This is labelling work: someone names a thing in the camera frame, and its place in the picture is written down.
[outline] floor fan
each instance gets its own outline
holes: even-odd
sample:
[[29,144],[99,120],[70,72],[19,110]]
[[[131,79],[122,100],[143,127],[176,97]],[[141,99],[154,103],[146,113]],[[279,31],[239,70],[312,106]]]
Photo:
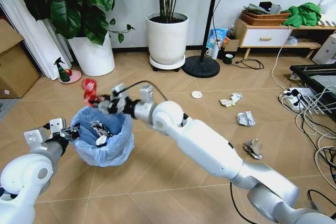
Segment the floor fan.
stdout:
[[186,58],[185,64],[182,67],[184,72],[186,72],[190,76],[198,78],[210,78],[219,73],[220,67],[218,62],[211,59],[210,57],[204,57],[206,51],[206,42],[211,26],[211,19],[213,18],[214,14],[215,2],[216,0],[211,0],[210,2],[201,55]]

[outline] trash bin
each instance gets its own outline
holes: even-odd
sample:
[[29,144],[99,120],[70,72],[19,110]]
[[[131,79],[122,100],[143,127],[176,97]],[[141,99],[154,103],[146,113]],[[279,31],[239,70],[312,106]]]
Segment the trash bin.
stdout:
[[[107,145],[98,147],[98,133],[91,127],[91,122],[100,121],[112,133]],[[122,165],[134,148],[132,118],[125,114],[106,115],[97,109],[84,107],[71,120],[71,126],[80,123],[79,139],[73,141],[78,155],[89,165]]]

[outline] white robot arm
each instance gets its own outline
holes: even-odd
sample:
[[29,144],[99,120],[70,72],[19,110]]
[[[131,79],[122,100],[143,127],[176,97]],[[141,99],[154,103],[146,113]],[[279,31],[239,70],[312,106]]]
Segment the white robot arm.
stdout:
[[50,120],[44,127],[50,130],[50,138],[44,128],[25,132],[30,153],[12,160],[1,173],[1,224],[34,222],[37,197],[50,185],[69,141],[79,136],[78,125],[66,129],[65,120],[61,118]]
[[250,203],[267,219],[288,224],[335,223],[313,209],[293,209],[299,188],[264,164],[249,164],[231,143],[200,120],[187,116],[175,102],[156,105],[151,85],[140,89],[141,100],[131,101],[120,84],[108,99],[93,103],[105,113],[124,112],[176,140],[179,148],[214,176],[248,189]]

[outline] wooden cabinet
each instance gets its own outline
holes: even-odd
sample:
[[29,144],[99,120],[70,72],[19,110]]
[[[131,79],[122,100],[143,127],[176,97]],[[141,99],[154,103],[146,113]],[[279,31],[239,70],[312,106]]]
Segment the wooden cabinet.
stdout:
[[285,44],[287,38],[292,34],[293,30],[326,30],[329,34],[336,31],[336,27],[322,26],[301,26],[300,28],[288,26],[251,26],[241,19],[237,19],[235,23],[235,37],[240,40],[239,47],[247,48],[244,59],[249,55],[251,48],[309,48],[307,54],[309,58],[315,49],[321,47],[321,44],[311,38],[299,38],[297,45]]

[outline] spray bottle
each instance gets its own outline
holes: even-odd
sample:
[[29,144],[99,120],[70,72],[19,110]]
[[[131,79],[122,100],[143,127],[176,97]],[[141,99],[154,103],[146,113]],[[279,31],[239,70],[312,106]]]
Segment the spray bottle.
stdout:
[[61,57],[59,57],[54,65],[57,66],[57,69],[58,69],[58,72],[59,72],[59,77],[61,79],[61,81],[63,82],[67,82],[67,81],[70,81],[70,77],[69,75],[64,71],[64,69],[61,67],[60,63],[64,63],[62,60],[61,60]]

